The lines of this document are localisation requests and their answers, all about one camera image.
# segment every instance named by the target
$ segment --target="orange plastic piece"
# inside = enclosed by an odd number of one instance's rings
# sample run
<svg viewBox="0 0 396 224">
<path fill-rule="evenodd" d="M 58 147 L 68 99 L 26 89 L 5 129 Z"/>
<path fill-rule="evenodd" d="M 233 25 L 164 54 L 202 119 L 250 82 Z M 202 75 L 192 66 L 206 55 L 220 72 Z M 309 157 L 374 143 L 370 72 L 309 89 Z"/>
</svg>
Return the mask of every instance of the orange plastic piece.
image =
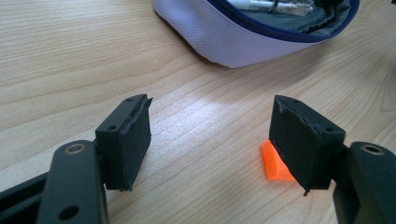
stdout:
<svg viewBox="0 0 396 224">
<path fill-rule="evenodd" d="M 296 180 L 269 139 L 262 143 L 262 158 L 265 175 L 269 180 Z"/>
</svg>

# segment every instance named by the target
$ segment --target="wooden table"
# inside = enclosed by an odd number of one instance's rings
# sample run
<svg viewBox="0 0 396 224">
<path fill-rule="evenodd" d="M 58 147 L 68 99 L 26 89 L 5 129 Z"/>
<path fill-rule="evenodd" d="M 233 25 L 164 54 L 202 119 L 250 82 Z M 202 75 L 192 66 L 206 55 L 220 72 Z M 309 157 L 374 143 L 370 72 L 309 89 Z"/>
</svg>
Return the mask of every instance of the wooden table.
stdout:
<svg viewBox="0 0 396 224">
<path fill-rule="evenodd" d="M 94 139 L 125 98 L 154 97 L 152 141 L 111 223 L 336 223 L 332 190 L 270 182 L 260 145 L 275 94 L 305 102 L 354 141 L 396 149 L 396 6 L 363 0 L 331 41 L 238 69 L 209 62 L 151 1 L 0 2 L 0 190 Z"/>
</svg>

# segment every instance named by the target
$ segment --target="black plastic part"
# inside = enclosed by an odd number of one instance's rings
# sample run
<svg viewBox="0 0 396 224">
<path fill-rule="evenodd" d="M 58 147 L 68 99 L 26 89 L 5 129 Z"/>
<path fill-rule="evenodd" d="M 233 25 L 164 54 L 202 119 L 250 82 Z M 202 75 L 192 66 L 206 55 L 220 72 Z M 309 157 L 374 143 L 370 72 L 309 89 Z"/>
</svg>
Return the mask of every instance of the black plastic part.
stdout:
<svg viewBox="0 0 396 224">
<path fill-rule="evenodd" d="M 396 223 L 396 157 L 374 144 L 356 142 L 332 164 L 339 223 Z"/>
<path fill-rule="evenodd" d="M 35 223 L 47 173 L 0 193 L 0 223 Z"/>
<path fill-rule="evenodd" d="M 96 129 L 107 189 L 132 189 L 151 141 L 150 104 L 146 94 L 128 98 Z"/>
<path fill-rule="evenodd" d="M 295 99 L 277 95 L 269 138 L 290 173 L 308 192 L 328 189 L 329 163 L 343 146 L 346 132 Z"/>
<path fill-rule="evenodd" d="M 65 222 L 108 222 L 97 153 L 89 141 L 68 143 L 52 158 L 37 223 Z"/>
</svg>

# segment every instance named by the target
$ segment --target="hole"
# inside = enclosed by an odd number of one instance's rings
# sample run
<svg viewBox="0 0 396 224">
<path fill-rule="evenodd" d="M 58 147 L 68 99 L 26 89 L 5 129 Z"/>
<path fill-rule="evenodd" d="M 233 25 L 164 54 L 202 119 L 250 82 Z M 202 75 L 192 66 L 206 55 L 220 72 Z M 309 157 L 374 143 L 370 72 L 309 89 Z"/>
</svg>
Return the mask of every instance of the hole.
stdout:
<svg viewBox="0 0 396 224">
<path fill-rule="evenodd" d="M 382 156 L 385 154 L 381 148 L 372 147 L 372 146 L 364 146 L 363 150 L 376 156 Z"/>
<path fill-rule="evenodd" d="M 62 212 L 59 214 L 60 220 L 68 220 L 72 217 L 75 217 L 78 213 L 78 207 L 75 205 L 66 207 Z"/>
<path fill-rule="evenodd" d="M 84 144 L 74 144 L 74 145 L 71 145 L 71 146 L 67 147 L 64 150 L 64 153 L 65 154 L 69 154 L 69 155 L 73 155 L 73 154 L 79 153 L 80 151 L 82 151 L 84 149 L 85 149 L 85 145 Z"/>
<path fill-rule="evenodd" d="M 114 126 L 114 125 L 106 127 L 106 129 L 107 129 L 108 131 L 113 131 L 113 130 L 115 130 L 116 128 L 117 128 L 117 126 Z"/>
</svg>

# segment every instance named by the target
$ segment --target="zipper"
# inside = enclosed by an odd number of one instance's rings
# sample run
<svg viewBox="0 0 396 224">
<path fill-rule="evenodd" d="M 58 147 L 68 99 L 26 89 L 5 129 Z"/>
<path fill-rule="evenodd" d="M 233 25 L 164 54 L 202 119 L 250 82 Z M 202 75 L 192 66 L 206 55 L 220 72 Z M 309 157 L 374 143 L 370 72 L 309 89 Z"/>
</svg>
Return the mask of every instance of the zipper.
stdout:
<svg viewBox="0 0 396 224">
<path fill-rule="evenodd" d="M 352 19 L 355 17 L 356 13 L 358 12 L 360 0 L 349 0 L 349 1 L 350 1 L 350 10 L 342 25 L 330 35 L 317 36 L 317 35 L 303 34 L 303 33 L 283 30 L 274 26 L 263 24 L 259 21 L 250 18 L 248 15 L 246 15 L 245 13 L 234 7 L 227 0 L 207 0 L 207 2 L 210 5 L 215 7 L 227 18 L 234 21 L 238 25 L 248 29 L 251 32 L 254 32 L 259 35 L 265 35 L 274 39 L 279 39 L 289 42 L 297 42 L 297 43 L 316 43 L 330 39 L 340 34 L 352 21 Z"/>
</svg>

